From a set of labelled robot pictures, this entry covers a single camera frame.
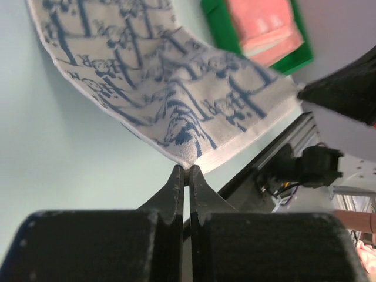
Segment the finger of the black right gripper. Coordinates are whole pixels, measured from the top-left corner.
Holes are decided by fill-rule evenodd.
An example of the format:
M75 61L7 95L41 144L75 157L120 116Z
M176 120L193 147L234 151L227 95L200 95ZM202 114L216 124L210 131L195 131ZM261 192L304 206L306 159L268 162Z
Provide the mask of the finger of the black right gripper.
M298 99L375 126L375 48L338 71L309 83Z

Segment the patterned towel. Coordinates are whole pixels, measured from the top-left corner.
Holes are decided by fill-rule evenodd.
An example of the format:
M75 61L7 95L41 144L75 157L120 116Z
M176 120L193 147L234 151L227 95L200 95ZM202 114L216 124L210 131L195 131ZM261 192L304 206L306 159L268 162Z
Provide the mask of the patterned towel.
M201 41L178 23L170 1L28 8L62 76L185 169L216 169L299 105L290 78Z

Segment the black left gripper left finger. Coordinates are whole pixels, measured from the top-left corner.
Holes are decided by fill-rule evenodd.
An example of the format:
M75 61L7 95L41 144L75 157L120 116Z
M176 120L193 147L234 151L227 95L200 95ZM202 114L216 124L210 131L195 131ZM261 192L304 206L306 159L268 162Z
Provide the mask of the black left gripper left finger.
M180 281L184 169L135 210L41 210L20 225L2 281Z

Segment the pink towel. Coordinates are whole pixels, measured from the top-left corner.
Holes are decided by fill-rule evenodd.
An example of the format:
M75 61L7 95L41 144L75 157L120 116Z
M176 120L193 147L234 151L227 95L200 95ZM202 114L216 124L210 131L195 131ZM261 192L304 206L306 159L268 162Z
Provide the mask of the pink towel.
M227 1L244 56L271 66L298 49L303 36L290 1Z

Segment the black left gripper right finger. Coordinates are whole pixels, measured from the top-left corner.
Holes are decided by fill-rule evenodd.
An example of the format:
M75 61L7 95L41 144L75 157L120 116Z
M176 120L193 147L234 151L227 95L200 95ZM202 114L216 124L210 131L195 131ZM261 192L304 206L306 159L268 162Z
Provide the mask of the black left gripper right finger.
M194 281L367 281L348 231L329 213L250 213L190 168Z

